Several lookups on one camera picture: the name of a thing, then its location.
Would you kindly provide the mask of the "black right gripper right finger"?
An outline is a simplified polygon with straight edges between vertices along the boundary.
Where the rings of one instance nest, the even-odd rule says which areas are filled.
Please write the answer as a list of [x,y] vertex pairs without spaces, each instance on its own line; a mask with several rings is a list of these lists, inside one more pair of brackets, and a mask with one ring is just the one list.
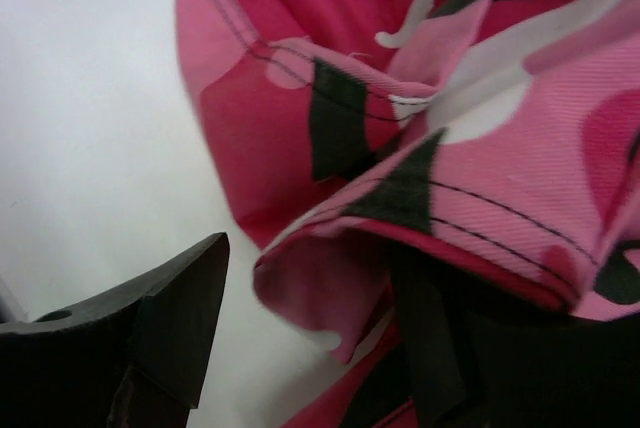
[[394,245],[395,311],[422,427],[635,427],[639,318],[539,308]]

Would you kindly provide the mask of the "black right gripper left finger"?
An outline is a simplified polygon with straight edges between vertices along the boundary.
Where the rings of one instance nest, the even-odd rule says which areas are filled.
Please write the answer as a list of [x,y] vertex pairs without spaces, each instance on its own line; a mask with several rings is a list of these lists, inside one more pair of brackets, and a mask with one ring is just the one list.
[[230,254],[213,234],[32,322],[1,326],[4,427],[184,427],[196,409]]

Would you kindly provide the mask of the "pink camouflage trousers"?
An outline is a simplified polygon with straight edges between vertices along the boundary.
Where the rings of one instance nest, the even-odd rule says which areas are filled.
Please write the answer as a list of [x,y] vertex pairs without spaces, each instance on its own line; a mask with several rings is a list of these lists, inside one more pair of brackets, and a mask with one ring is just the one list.
[[350,370],[293,427],[422,427],[394,245],[639,318],[639,0],[176,0],[258,300]]

